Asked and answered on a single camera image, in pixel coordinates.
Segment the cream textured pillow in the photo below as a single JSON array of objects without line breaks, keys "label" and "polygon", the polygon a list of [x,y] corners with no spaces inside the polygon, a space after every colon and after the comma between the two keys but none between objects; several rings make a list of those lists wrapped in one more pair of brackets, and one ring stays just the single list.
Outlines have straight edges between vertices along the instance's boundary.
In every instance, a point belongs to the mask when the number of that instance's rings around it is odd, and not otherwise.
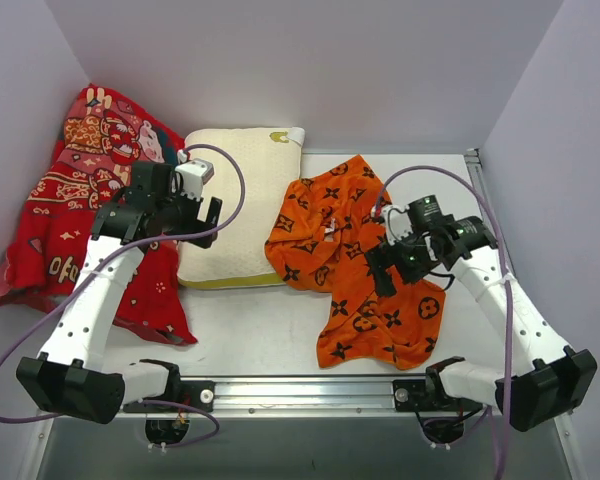
[{"label": "cream textured pillow", "polygon": [[264,254],[289,184],[301,173],[305,130],[301,127],[202,129],[185,138],[187,147],[209,144],[236,160],[244,176],[243,207],[208,249],[179,245],[177,277],[200,290],[273,286],[282,282]]}]

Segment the orange black patterned pillowcase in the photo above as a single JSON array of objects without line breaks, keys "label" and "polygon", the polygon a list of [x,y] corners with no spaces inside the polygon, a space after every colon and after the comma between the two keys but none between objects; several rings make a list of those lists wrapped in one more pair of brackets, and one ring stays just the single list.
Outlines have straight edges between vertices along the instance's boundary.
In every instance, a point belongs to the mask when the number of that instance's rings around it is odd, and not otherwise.
[{"label": "orange black patterned pillowcase", "polygon": [[264,244],[283,282],[331,296],[316,344],[322,368],[374,358],[413,369],[430,358],[438,340],[446,297],[441,287],[426,280],[404,284],[392,271],[396,294],[376,293],[364,254],[386,238],[371,216],[375,204],[390,202],[382,185],[362,156],[293,181]]}]

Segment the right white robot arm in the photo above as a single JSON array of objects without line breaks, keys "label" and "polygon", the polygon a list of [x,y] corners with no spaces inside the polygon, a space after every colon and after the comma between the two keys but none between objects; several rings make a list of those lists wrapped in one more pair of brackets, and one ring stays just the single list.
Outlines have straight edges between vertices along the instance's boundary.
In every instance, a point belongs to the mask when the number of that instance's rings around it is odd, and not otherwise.
[{"label": "right white robot arm", "polygon": [[587,349],[574,350],[499,265],[498,241],[483,220],[445,214],[433,195],[411,202],[401,213],[409,228],[389,233],[365,254],[377,294],[396,295],[392,271],[403,283],[415,284],[443,267],[471,294],[505,343],[503,371],[460,356],[428,367],[426,402],[436,409],[457,399],[496,407],[519,432],[578,407],[597,371],[594,356]]}]

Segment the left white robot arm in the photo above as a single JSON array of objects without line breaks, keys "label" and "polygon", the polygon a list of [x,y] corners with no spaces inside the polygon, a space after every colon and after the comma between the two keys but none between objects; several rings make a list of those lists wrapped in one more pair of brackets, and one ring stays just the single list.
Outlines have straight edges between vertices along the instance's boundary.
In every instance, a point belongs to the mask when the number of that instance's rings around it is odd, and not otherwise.
[{"label": "left white robot arm", "polygon": [[213,174],[201,159],[178,166],[138,162],[130,185],[99,208],[71,302],[38,355],[22,358],[16,369],[40,410],[107,424],[144,399],[160,411],[179,405],[177,365],[141,359],[105,373],[103,356],[124,293],[157,236],[189,234],[202,248],[215,240],[221,200],[212,198],[206,219],[198,218]]}]

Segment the red cartoon patterned pillow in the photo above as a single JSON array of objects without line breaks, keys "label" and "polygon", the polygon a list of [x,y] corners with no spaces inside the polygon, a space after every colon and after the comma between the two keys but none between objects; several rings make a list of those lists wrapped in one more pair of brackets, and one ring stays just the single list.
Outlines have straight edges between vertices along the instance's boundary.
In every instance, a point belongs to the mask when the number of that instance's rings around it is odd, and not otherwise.
[{"label": "red cartoon patterned pillow", "polygon": [[[174,165],[183,146],[181,136],[121,93],[95,84],[84,88],[6,250],[0,306],[54,309],[75,286],[96,211],[129,185],[132,163]],[[151,342],[195,344],[178,296],[178,265],[175,242],[152,243],[123,295],[115,325]]]}]

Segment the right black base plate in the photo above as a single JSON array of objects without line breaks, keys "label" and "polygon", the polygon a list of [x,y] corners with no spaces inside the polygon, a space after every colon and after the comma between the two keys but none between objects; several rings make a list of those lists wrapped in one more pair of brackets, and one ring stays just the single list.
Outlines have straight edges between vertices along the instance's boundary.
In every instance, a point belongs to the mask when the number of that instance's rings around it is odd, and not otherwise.
[{"label": "right black base plate", "polygon": [[423,377],[401,378],[392,381],[394,408],[401,413],[480,411],[483,405],[466,399],[443,399],[426,387]]}]

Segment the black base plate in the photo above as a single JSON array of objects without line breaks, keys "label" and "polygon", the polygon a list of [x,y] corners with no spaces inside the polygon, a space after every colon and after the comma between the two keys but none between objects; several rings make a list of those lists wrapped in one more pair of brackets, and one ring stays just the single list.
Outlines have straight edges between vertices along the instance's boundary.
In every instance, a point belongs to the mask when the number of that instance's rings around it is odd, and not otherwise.
[{"label": "black base plate", "polygon": [[[196,409],[212,412],[214,409],[216,383],[211,380],[184,380],[181,382],[180,390],[175,396],[167,394],[158,397],[161,401],[170,401],[182,405],[188,405]],[[123,406],[125,413],[181,413],[181,407],[164,405],[149,405],[147,403],[130,403]]]},{"label": "black base plate", "polygon": [[401,378],[392,381],[394,408],[401,413],[480,411],[483,405],[466,399],[443,399],[426,387],[423,377]]}]

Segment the aluminium side rail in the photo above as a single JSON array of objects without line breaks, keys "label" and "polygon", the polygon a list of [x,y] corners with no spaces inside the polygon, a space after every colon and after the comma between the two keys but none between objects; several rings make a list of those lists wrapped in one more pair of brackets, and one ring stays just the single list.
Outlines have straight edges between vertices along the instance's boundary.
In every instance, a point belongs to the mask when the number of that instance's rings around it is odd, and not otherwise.
[{"label": "aluminium side rail", "polygon": [[473,196],[478,205],[480,216],[496,239],[496,270],[501,277],[507,278],[511,272],[508,265],[509,257],[506,243],[503,240],[501,228],[490,203],[489,192],[486,186],[483,165],[479,153],[480,151],[478,149],[468,150],[463,155],[464,164],[469,175],[469,183],[474,190]]}]

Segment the aluminium front rail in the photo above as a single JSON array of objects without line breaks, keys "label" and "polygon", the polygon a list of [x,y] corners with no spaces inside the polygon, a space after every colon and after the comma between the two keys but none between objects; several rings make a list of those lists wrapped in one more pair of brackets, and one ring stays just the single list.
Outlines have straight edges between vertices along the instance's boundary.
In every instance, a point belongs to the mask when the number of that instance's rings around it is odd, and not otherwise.
[{"label": "aluminium front rail", "polygon": [[138,363],[124,374],[78,371],[74,380],[51,378],[31,396],[39,408],[61,415],[106,424],[130,403],[185,407],[158,400],[175,396],[184,380],[216,383],[214,410],[258,408],[394,408],[392,381],[423,377],[429,391],[443,399],[466,399],[484,406],[503,408],[504,382],[488,378],[454,381],[448,386],[425,375],[335,377],[183,377],[171,366]]}]

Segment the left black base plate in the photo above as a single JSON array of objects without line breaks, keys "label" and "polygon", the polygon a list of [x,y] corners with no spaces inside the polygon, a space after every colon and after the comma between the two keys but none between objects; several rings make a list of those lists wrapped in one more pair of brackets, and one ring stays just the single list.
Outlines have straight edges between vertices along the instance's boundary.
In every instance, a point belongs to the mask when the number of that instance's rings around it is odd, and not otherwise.
[{"label": "left black base plate", "polygon": [[[216,383],[211,380],[184,380],[181,382],[180,390],[175,396],[167,394],[158,397],[161,401],[170,401],[182,405],[188,405],[196,409],[212,412],[214,409]],[[123,406],[125,413],[181,413],[181,407],[164,405],[149,405],[147,403],[130,403]]]}]

